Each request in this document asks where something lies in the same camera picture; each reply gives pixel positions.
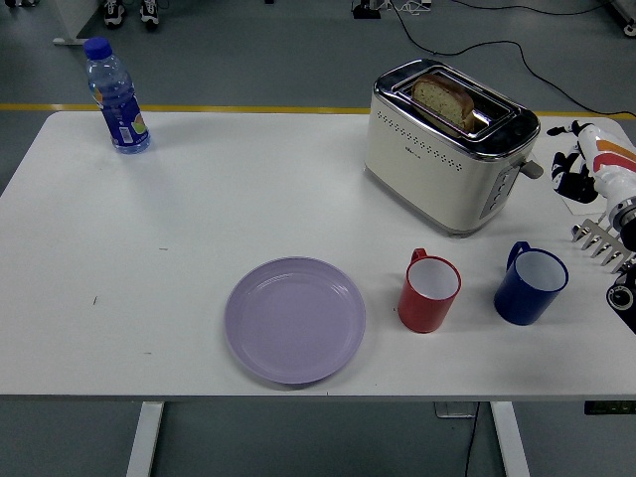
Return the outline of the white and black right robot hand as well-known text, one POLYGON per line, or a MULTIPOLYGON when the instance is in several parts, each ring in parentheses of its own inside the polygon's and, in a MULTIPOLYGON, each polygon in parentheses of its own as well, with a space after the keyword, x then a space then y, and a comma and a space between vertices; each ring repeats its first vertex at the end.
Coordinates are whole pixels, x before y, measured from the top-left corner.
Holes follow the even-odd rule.
POLYGON ((635 147, 592 123, 574 121, 548 130, 548 136, 573 134, 569 152, 557 152, 552 182, 561 196, 582 204, 598 196, 612 208, 635 197, 635 147))

